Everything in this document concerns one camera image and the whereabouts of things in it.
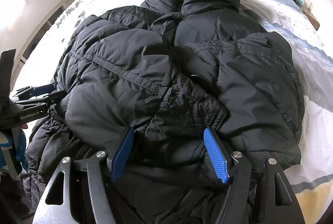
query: metal screw head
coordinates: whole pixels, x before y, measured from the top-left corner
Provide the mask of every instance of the metal screw head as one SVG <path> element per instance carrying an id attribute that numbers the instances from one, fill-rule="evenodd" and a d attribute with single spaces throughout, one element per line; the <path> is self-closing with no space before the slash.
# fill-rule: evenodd
<path id="1" fill-rule="evenodd" d="M 63 162 L 64 164 L 67 164 L 70 160 L 71 160 L 71 158 L 66 156 L 61 160 L 61 162 Z"/>
<path id="2" fill-rule="evenodd" d="M 271 165 L 275 165 L 276 164 L 276 160 L 274 158 L 270 158 L 268 160 L 268 162 L 271 164 Z"/>
<path id="3" fill-rule="evenodd" d="M 98 158 L 102 158 L 102 157 L 104 157 L 105 155 L 106 155 L 106 153 L 105 153 L 104 151 L 99 151 L 99 152 L 96 153 L 96 156 L 97 156 Z"/>
<path id="4" fill-rule="evenodd" d="M 235 158 L 241 158 L 243 155 L 241 152 L 238 152 L 238 151 L 235 151 L 232 153 L 232 155 L 235 157 Z"/>

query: stitched seam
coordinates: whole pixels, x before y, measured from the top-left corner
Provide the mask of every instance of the stitched seam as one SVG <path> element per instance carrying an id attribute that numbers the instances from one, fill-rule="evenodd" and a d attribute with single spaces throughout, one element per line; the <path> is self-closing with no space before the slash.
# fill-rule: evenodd
<path id="1" fill-rule="evenodd" d="M 148 127 L 152 124 L 153 118 L 155 118 L 156 113 L 157 113 L 157 112 L 159 111 L 159 109 L 161 108 L 161 104 L 162 104 L 162 102 L 163 102 L 163 100 L 164 100 L 164 97 L 165 97 L 165 95 L 167 94 L 167 92 L 168 92 L 168 89 L 165 90 L 164 95 L 162 95 L 162 97 L 161 97 L 161 101 L 159 102 L 159 104 L 158 104 L 158 106 L 157 106 L 157 108 L 156 108 L 156 111 L 155 111 L 154 114 L 152 115 L 152 118 L 150 119 L 150 121 L 149 121 L 147 127 L 144 129 L 144 131 L 143 131 L 144 136 L 145 136 L 146 133 L 147 133 L 147 129 L 148 129 Z"/>
<path id="2" fill-rule="evenodd" d="M 155 90 L 152 90 L 152 89 L 149 88 L 148 86 L 145 86 L 145 85 L 143 85 L 143 84 L 141 84 L 141 83 L 139 83 L 139 82 L 137 82 L 137 81 L 135 81 L 135 80 L 133 80 L 133 79 L 127 77 L 127 76 L 124 76 L 124 75 L 122 75 L 121 73 L 119 73 L 119 72 L 117 72 L 117 71 L 111 69 L 110 67 L 107 67 L 106 65 L 101 65 L 100 63 L 98 63 L 98 62 L 94 59 L 94 57 L 97 57 L 97 58 L 100 58 L 100 59 L 106 61 L 104 58 L 102 58 L 102 57 L 100 57 L 100 56 L 92 55 L 92 54 L 85 54 L 84 56 L 81 56 L 81 55 L 77 54 L 75 51 L 73 51 L 72 55 L 73 55 L 75 58 L 77 58 L 77 59 L 85 59 L 85 60 L 87 60 L 87 61 L 95 62 L 95 63 L 97 63 L 99 66 L 101 66 L 101 67 L 103 67 L 103 68 L 105 68 L 105 69 L 111 71 L 112 73 L 116 74 L 117 76 L 119 76 L 119 77 L 121 77 L 121 78 L 124 78 L 124 79 L 126 79 L 126 80 L 128 80 L 128 81 L 130 81 L 130 82 L 132 82 L 132 83 L 134 83 L 134 84 L 136 84 L 136 85 L 138 85 L 138 86 L 140 86 L 140 87 L 142 87 L 142 88 L 145 88 L 145 89 L 147 89 L 148 91 L 150 91 L 150 92 L 152 92 L 152 93 L 155 93 L 155 94 L 157 94 L 157 95 L 159 95 L 159 96 L 162 96 L 162 94 L 161 94 L 160 92 L 155 91 Z M 139 78 L 141 78 L 141 79 L 143 79 L 143 80 L 145 80 L 145 81 L 147 81 L 147 82 L 149 82 L 149 83 L 153 83 L 153 82 L 151 82 L 151 81 L 149 81 L 149 80 L 143 78 L 142 76 L 139 76 L 139 75 L 136 75 L 135 73 L 132 73 L 132 72 L 126 71 L 125 69 L 123 69 L 123 68 L 121 68 L 121 67 L 115 65 L 114 63 L 112 63 L 112 62 L 110 62 L 110 61 L 107 61 L 107 62 L 111 63 L 111 64 L 114 65 L 115 67 L 120 68 L 121 70 L 125 71 L 127 74 L 135 75 L 135 76 L 137 76 L 137 77 L 139 77 Z"/>
<path id="3" fill-rule="evenodd" d="M 202 148 L 202 150 L 201 150 L 199 156 L 203 153 L 203 151 L 204 151 L 205 148 L 206 148 L 206 146 L 203 146 L 203 148 Z"/>
<path id="4" fill-rule="evenodd" d="M 226 111 L 226 112 L 224 113 L 224 115 L 223 115 L 222 118 L 221 118 L 220 123 L 217 125 L 217 130 L 218 130 L 218 131 L 221 129 L 222 124 L 223 124 L 223 122 L 224 122 L 224 119 L 225 119 L 227 113 L 228 113 L 228 111 Z"/>
<path id="5" fill-rule="evenodd" d="M 269 152 L 269 153 L 282 153 L 282 154 L 286 154 L 285 151 L 274 151 L 274 150 L 267 150 L 267 149 L 262 149 L 262 150 L 258 150 L 258 151 L 246 151 L 247 153 L 261 153 L 261 152 Z"/>
<path id="6" fill-rule="evenodd" d="M 34 169 L 37 168 L 37 171 L 38 171 L 38 166 L 39 166 L 38 163 L 35 163 L 35 161 L 33 159 L 31 159 L 31 157 L 27 154 L 25 154 L 25 159 L 27 160 L 27 162 L 29 164 L 31 164 L 31 166 L 34 166 Z"/>
<path id="7" fill-rule="evenodd" d="M 258 50 L 253 50 L 253 49 L 236 49 L 235 47 L 216 47 L 216 46 L 213 46 L 211 43 L 208 43 L 210 46 L 209 47 L 204 47 L 204 48 L 192 48 L 192 50 L 184 50 L 184 51 L 179 51 L 179 53 L 183 53 L 183 54 L 186 54 L 186 53 L 194 53 L 194 54 L 198 54 L 199 52 L 201 51 L 204 51 L 204 50 L 210 50 L 210 49 L 215 49 L 215 50 L 222 50 L 224 52 L 227 52 L 227 51 L 233 51 L 233 52 L 236 52 L 236 53 L 239 53 L 241 55 L 255 55 L 255 56 L 258 56 L 258 57 L 262 57 L 262 58 L 266 58 L 270 61 L 274 61 L 276 64 L 278 65 L 282 65 L 282 66 L 285 66 L 284 63 L 282 63 L 281 61 L 278 61 L 276 59 L 274 59 L 272 56 L 270 55 L 265 55 L 263 52 L 261 51 L 258 51 Z"/>
<path id="8" fill-rule="evenodd" d="M 127 71 L 126 69 L 124 69 L 124 68 L 122 68 L 122 67 L 120 67 L 120 66 L 114 64 L 112 61 L 108 61 L 108 60 L 106 60 L 105 58 L 103 58 L 103 57 L 101 57 L 101 56 L 86 53 L 86 54 L 83 56 L 84 59 L 85 59 L 85 56 L 92 56 L 92 57 L 100 58 L 100 59 L 102 59 L 103 61 L 106 61 L 106 62 L 108 62 L 108 63 L 111 63 L 111 64 L 114 65 L 115 67 L 120 68 L 121 70 L 123 70 L 123 71 L 125 71 L 125 72 L 127 72 L 127 73 L 130 73 L 131 75 L 135 75 L 135 76 L 137 76 L 137 77 L 139 77 L 139 78 L 141 78 L 141 79 L 143 79 L 143 80 L 145 80 L 145 81 L 147 81 L 147 82 L 149 82 L 149 83 L 153 83 L 153 84 L 156 85 L 156 86 L 161 86 L 161 85 L 158 85 L 158 84 L 156 84 L 156 83 L 154 83 L 154 82 L 152 82 L 152 81 L 150 81 L 150 80 L 148 80 L 148 79 L 146 79 L 146 78 L 144 78 L 144 77 L 142 77 L 142 76 L 140 76 L 140 75 L 137 75 L 137 74 L 135 74 L 135 73 L 132 73 L 132 72 L 130 72 L 130 71 Z"/>
<path id="9" fill-rule="evenodd" d="M 162 96 L 162 94 L 159 93 L 158 91 L 154 91 L 154 90 L 152 90 L 151 88 L 149 88 L 149 87 L 147 87 L 147 86 L 145 86 L 145 85 L 143 85 L 143 84 L 141 84 L 141 83 L 139 83 L 139 82 L 137 82 L 137 81 L 135 81 L 135 80 L 133 80 L 133 79 L 127 77 L 127 76 L 122 75 L 121 73 L 119 73 L 119 72 L 117 72 L 117 71 L 111 69 L 110 67 L 107 67 L 107 66 L 105 66 L 105 65 L 101 65 L 100 63 L 98 63 L 98 62 L 94 59 L 93 56 L 92 56 L 91 59 L 89 59 L 89 58 L 83 58 L 83 59 L 86 59 L 87 61 L 95 62 L 95 63 L 97 63 L 99 66 L 101 66 L 102 68 L 105 68 L 105 69 L 111 71 L 112 73 L 116 74 L 117 76 L 119 76 L 119 77 L 121 77 L 121 78 L 124 78 L 125 80 L 130 81 L 131 83 L 134 83 L 134 84 L 138 85 L 139 87 L 145 88 L 146 90 L 148 90 L 148 91 L 150 91 L 150 92 L 152 92 L 152 93 L 154 93 L 154 94 L 157 94 L 157 95 L 159 95 L 159 96 Z"/>
<path id="10" fill-rule="evenodd" d="M 208 105 L 208 112 L 206 113 L 205 120 L 206 120 L 206 119 L 207 119 L 207 120 L 209 119 L 209 115 L 210 115 L 210 105 Z M 208 122 L 208 125 L 211 124 L 212 120 L 213 120 L 213 116 L 210 118 L 210 120 L 209 120 L 209 122 Z"/>
<path id="11" fill-rule="evenodd" d="M 173 85 L 175 84 L 175 82 L 176 82 L 176 78 L 175 78 L 174 81 L 172 82 L 171 87 L 173 87 Z M 159 111 L 160 106 L 161 106 L 161 104 L 162 104 L 162 102 L 163 102 L 163 100 L 164 100 L 164 97 L 165 97 L 165 95 L 168 93 L 168 90 L 169 90 L 171 87 L 169 87 L 167 90 L 165 90 L 164 94 L 162 95 L 162 97 L 161 97 L 161 101 L 160 101 L 160 103 L 159 103 L 159 105 L 158 105 L 156 111 L 154 112 L 154 115 L 152 116 L 152 118 L 151 118 L 151 120 L 150 120 L 148 126 L 147 126 L 146 129 L 144 130 L 144 133 L 146 133 L 146 131 L 147 131 L 149 125 L 151 124 L 153 118 L 156 116 L 156 113 Z"/>
<path id="12" fill-rule="evenodd" d="M 27 162 L 28 162 L 29 164 L 33 164 L 33 161 L 30 159 L 30 157 L 29 157 L 28 155 L 25 155 L 25 158 L 26 158 L 26 160 L 27 160 Z M 28 167 L 28 170 L 26 170 L 26 172 L 27 172 L 27 175 L 28 175 L 28 177 L 29 177 L 29 179 L 30 179 L 30 204 L 32 204 L 32 184 L 33 184 L 33 182 L 32 182 L 32 177 L 31 177 L 31 175 L 29 174 L 29 172 L 30 172 L 29 167 Z"/>
<path id="13" fill-rule="evenodd" d="M 220 68 L 221 68 L 221 64 L 219 63 L 219 72 L 218 72 L 218 74 L 217 74 L 217 79 L 216 79 L 216 82 L 215 82 L 215 85 L 216 85 L 216 87 L 218 87 L 218 81 L 219 81 L 219 78 L 220 78 Z"/>
<path id="14" fill-rule="evenodd" d="M 178 77 L 178 75 L 176 75 L 176 77 L 174 78 L 174 82 L 173 82 L 173 84 L 172 84 L 172 86 L 171 86 L 171 91 L 175 91 L 175 93 L 178 95 L 179 94 L 179 92 L 180 92 L 180 90 L 178 89 L 178 87 L 177 86 L 175 86 L 175 84 L 176 84 L 176 81 L 177 81 L 177 77 Z M 179 122 L 179 124 L 182 126 L 182 127 L 184 127 L 184 128 L 190 128 L 190 127 L 194 127 L 194 126 L 201 126 L 202 125 L 202 123 L 197 123 L 196 121 L 194 122 L 194 124 L 185 124 L 185 123 L 183 123 L 177 116 L 175 116 L 174 115 L 174 113 L 172 112 L 172 109 L 171 109 L 171 104 L 170 104 L 170 95 L 171 95 L 171 93 L 169 94 L 169 96 L 168 96 L 168 99 L 165 101 L 165 103 L 164 103 L 164 105 L 167 107 L 167 109 L 169 110 L 169 112 L 173 115 L 173 117 Z M 193 97 L 192 95 L 190 95 L 189 97 L 188 97 L 188 99 L 195 99 L 195 100 L 197 100 L 195 97 Z"/>
<path id="15" fill-rule="evenodd" d="M 193 154 L 192 154 L 192 156 L 191 156 L 191 158 L 190 158 L 190 161 L 192 160 L 194 154 L 196 153 L 197 149 L 200 147 L 201 144 L 202 144 L 202 141 L 201 141 L 201 142 L 198 144 L 198 146 L 195 148 L 195 150 L 194 150 L 194 152 L 193 152 Z"/>

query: jacket pocket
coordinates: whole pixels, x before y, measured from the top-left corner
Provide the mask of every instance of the jacket pocket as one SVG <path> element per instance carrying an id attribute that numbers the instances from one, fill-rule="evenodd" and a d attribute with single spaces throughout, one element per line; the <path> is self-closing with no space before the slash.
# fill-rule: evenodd
<path id="1" fill-rule="evenodd" d="M 164 104 L 182 127 L 212 126 L 219 130 L 227 109 L 185 75 L 176 76 Z"/>

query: blue cloth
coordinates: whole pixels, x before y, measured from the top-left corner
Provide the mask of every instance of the blue cloth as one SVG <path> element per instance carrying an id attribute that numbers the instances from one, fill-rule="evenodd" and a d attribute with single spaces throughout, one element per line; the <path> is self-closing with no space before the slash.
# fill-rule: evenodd
<path id="1" fill-rule="evenodd" d="M 0 132 L 0 147 L 11 148 L 13 146 L 12 136 L 8 133 Z M 28 162 L 25 158 L 26 138 L 22 129 L 20 129 L 18 147 L 16 148 L 16 160 L 22 164 L 22 167 L 28 169 Z M 2 151 L 0 151 L 0 168 L 6 166 Z"/>

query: black puffer jacket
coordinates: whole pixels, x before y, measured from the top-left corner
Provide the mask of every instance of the black puffer jacket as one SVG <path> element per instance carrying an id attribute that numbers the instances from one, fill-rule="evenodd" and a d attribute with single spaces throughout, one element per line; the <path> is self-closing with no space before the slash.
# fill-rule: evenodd
<path id="1" fill-rule="evenodd" d="M 135 142 L 113 191 L 124 223 L 214 222 L 225 187 L 203 144 L 208 125 L 257 172 L 268 157 L 300 163 L 304 103 L 290 46 L 239 13 L 239 0 L 146 0 L 90 16 L 54 83 L 68 95 L 36 124 L 21 175 L 33 206 L 62 157 L 91 156 L 125 125 Z"/>

